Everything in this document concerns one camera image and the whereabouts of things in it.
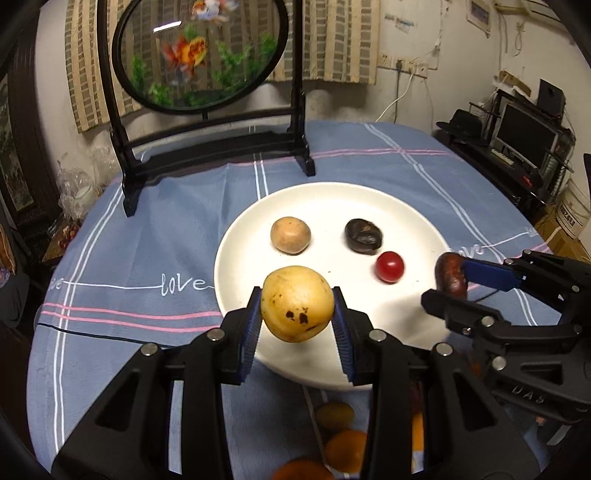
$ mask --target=blue gripper pad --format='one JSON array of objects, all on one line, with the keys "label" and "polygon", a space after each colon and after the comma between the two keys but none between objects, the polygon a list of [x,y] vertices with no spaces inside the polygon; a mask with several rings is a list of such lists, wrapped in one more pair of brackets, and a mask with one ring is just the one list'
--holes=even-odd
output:
[{"label": "blue gripper pad", "polygon": [[510,291],[521,285],[521,278],[516,277],[511,267],[507,265],[467,258],[462,264],[462,270],[468,281],[495,290]]}]

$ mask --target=speaker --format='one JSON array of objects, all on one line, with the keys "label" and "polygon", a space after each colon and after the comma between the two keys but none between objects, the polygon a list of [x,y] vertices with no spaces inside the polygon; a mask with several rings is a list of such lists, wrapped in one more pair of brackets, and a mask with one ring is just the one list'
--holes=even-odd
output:
[{"label": "speaker", "polygon": [[548,115],[562,121],[564,115],[564,92],[545,80],[540,80],[540,93],[538,94],[538,107]]}]

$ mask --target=cherry tomato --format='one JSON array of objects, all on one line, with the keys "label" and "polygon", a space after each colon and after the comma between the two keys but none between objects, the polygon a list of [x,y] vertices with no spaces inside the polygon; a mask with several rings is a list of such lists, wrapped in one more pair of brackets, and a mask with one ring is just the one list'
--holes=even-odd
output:
[{"label": "cherry tomato", "polygon": [[404,260],[396,252],[384,252],[375,263],[378,278],[386,283],[396,283],[404,274]]}]

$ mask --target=curtain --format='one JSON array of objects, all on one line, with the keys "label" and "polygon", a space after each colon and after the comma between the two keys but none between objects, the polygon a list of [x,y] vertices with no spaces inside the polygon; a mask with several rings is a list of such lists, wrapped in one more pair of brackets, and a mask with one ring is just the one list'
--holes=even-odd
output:
[{"label": "curtain", "polygon": [[[108,32],[113,38],[118,18],[131,0],[109,0]],[[379,0],[303,0],[304,1],[304,79],[343,83],[375,83],[379,49]],[[170,83],[174,72],[165,68],[160,45],[152,34],[154,25],[163,25],[188,15],[193,0],[144,0],[132,15],[133,23],[126,28],[122,45],[122,61],[131,71],[132,55],[142,52],[147,82]],[[271,0],[239,0],[240,8],[232,20],[209,28],[207,42],[214,45],[222,40],[232,50],[241,50],[251,43],[257,48],[261,32],[278,34],[277,11]],[[290,18],[293,0],[285,2]],[[100,80],[96,42],[96,0],[69,0],[65,30],[66,72],[74,120],[79,132],[108,123]],[[285,52],[270,75],[270,81],[282,82],[292,78],[293,33],[291,30]],[[219,69],[220,56],[216,48],[200,66],[197,87],[215,88],[212,72]],[[139,110],[111,71],[115,97],[120,115]],[[181,93],[190,87],[180,85]]]}]

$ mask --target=sausage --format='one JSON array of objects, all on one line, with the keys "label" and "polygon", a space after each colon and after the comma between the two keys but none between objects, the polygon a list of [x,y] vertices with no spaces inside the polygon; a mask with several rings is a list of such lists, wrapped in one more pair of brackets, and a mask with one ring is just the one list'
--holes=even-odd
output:
[{"label": "sausage", "polygon": [[462,270],[464,257],[453,252],[439,256],[435,264],[435,283],[439,291],[459,299],[468,298],[468,282]]}]

